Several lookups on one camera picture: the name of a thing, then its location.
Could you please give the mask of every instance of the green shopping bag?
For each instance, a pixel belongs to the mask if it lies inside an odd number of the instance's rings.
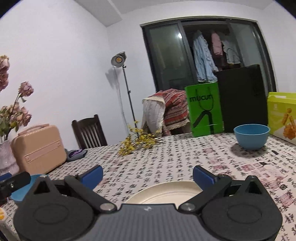
[[[223,132],[218,83],[185,87],[194,137]]]

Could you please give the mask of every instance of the light stand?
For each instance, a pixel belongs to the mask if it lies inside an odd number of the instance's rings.
[[[125,60],[126,60],[126,53],[125,52],[120,52],[117,55],[115,55],[115,56],[112,57],[111,64],[115,68],[122,67],[123,75],[124,75],[124,80],[126,81],[126,89],[127,89],[127,92],[128,92],[128,99],[130,101],[130,106],[131,106],[131,113],[133,114],[133,122],[135,124],[135,127],[138,128],[137,127],[137,124],[136,124],[135,113],[133,112],[133,105],[131,103],[131,91],[128,88],[128,82],[126,80],[126,72],[124,70],[126,68],[126,65],[124,65]]]
[[[134,121],[134,124],[135,124],[135,127],[137,128],[137,124],[136,124],[136,118],[135,118],[135,114],[133,112],[133,105],[131,103],[131,91],[129,90],[128,88],[128,82],[126,80],[126,72],[125,72],[125,69],[126,68],[126,65],[123,65],[122,66],[122,70],[123,70],[123,75],[124,75],[124,80],[126,81],[126,89],[127,89],[127,92],[128,92],[128,98],[129,98],[129,101],[130,101],[130,105],[131,105],[131,112],[133,114],[133,121]]]

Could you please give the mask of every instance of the red patterned cloth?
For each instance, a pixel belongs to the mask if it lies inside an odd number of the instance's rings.
[[[152,96],[160,96],[165,101],[164,124],[168,130],[182,127],[189,122],[185,91],[169,89]]]

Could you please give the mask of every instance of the chair back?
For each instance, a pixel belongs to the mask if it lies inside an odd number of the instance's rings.
[[[81,149],[107,146],[98,115],[79,121],[73,120],[72,128]]]

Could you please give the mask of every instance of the yellow flower branch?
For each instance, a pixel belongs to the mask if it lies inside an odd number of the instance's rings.
[[[148,134],[144,132],[143,129],[133,128],[130,125],[128,125],[128,128],[130,133],[127,138],[121,142],[122,145],[120,146],[118,152],[118,154],[121,156],[131,154],[134,150],[138,150],[140,148],[150,149],[157,142],[159,142],[159,139],[156,138],[156,135],[161,133],[161,131],[156,131],[155,134]],[[133,135],[136,134],[138,134],[138,137],[133,139]]]

